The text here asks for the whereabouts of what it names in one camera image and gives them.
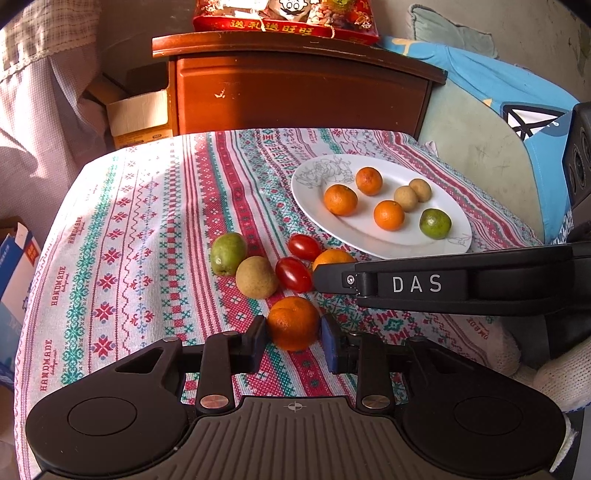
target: striped fabric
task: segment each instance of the striped fabric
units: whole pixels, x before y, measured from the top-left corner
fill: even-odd
[[[209,266],[213,240],[246,237],[251,255],[272,264],[287,239],[307,233],[341,247],[298,209],[290,178],[299,164],[330,153],[384,158],[445,188],[464,208],[472,250],[538,245],[532,231],[404,134],[367,130],[263,129],[186,135],[132,147],[87,165],[68,192],[41,254],[17,355],[15,438],[22,480],[39,471],[25,438],[31,407],[48,393],[164,336],[185,345],[223,330],[244,331],[286,295],[248,300],[233,278]],[[368,256],[351,251],[359,260]],[[346,329],[391,343],[417,334],[500,368],[494,318],[362,310],[352,299],[306,295]],[[474,335],[488,343],[473,341]],[[194,402],[197,378],[183,401]],[[261,370],[237,375],[234,389],[256,395],[349,395],[353,375],[329,374],[317,343],[304,352],[267,347]],[[404,390],[395,382],[397,395]]]

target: oval plate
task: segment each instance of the oval plate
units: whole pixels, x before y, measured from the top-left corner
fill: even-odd
[[[364,195],[355,185],[355,174],[363,167],[373,167],[382,174],[384,186],[376,196]],[[408,185],[412,179],[425,180],[431,186],[433,196],[428,202],[419,203],[414,212],[406,214],[400,230],[382,230],[374,222],[374,207],[382,200],[392,200],[394,191]],[[353,215],[338,217],[324,206],[324,192],[335,183],[345,184],[357,194],[359,203]],[[378,258],[462,254],[472,242],[472,229],[466,214],[445,190],[417,172],[386,160],[346,154],[312,158],[295,170],[291,192],[300,209],[322,230]],[[447,238],[432,240],[421,232],[418,223],[427,208],[438,208],[450,216],[452,229]]]

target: crosshair symbol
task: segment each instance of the crosshair symbol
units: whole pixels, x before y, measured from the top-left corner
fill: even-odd
[[[301,410],[302,408],[305,407],[305,405],[302,405],[299,402],[293,401],[288,405],[285,405],[287,408],[289,408],[291,411],[298,411]]]

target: cherry tomato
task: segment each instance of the cherry tomato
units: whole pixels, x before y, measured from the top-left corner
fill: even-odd
[[[320,244],[312,237],[296,233],[287,242],[287,248],[292,255],[303,260],[313,262],[322,253]]]
[[[297,258],[280,259],[275,266],[275,274],[285,288],[296,293],[312,290],[312,273]]]

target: orange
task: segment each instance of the orange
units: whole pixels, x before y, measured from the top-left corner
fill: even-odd
[[[316,257],[316,260],[314,260],[314,263],[312,264],[312,271],[314,271],[318,265],[324,265],[325,263],[350,263],[355,261],[356,260],[345,250],[329,248]]]
[[[347,185],[336,184],[324,193],[324,205],[335,215],[350,215],[357,207],[357,194]]]
[[[374,209],[374,222],[384,230],[390,232],[398,230],[404,223],[402,205],[393,200],[378,203]]]
[[[382,189],[382,176],[373,167],[364,167],[357,172],[355,183],[361,193],[372,196]]]
[[[318,338],[320,315],[309,300],[286,297],[275,303],[267,316],[273,343],[282,350],[305,350]]]

